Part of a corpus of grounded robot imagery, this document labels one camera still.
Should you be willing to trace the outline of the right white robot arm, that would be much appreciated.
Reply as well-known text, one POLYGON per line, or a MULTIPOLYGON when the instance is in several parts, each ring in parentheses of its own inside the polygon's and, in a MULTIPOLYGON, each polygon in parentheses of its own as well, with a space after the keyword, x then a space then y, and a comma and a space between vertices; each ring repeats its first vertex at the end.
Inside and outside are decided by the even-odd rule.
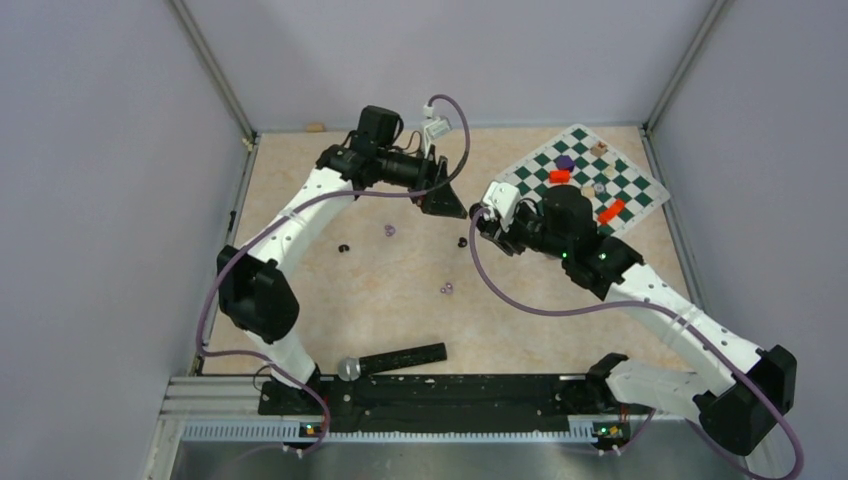
POLYGON ((586 385, 589 404, 612 412, 638 404, 698 425, 724 450, 751 454, 786 426, 798 362, 785 347, 738 336, 679 294, 623 240, 601 230, 590 200, 573 186, 538 202, 510 184, 490 184, 471 209, 471 241, 485 239, 509 256, 533 251, 556 258, 566 276, 596 296, 597 309, 619 309, 688 365, 685 372, 610 354, 586 385))

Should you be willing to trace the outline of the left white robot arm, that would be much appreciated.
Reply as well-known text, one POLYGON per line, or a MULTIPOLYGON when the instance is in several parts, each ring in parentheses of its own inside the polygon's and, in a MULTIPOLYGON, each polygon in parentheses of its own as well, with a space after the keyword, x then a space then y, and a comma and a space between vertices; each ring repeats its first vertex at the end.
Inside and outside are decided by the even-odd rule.
POLYGON ((451 187, 467 162, 465 149, 454 170, 436 152, 435 141, 451 130, 431 104, 423 108, 420 145, 412 153, 397 146, 403 130, 398 113, 369 105, 356 129, 323 150, 304 185, 272 222, 242 247, 219 253, 220 311, 254 342, 273 378, 284 385, 283 401, 297 413, 319 404, 318 373, 295 332, 300 304, 289 284, 311 243, 344 209, 362 196, 375 196, 380 183, 402 188, 422 213, 464 219, 467 211, 451 187))

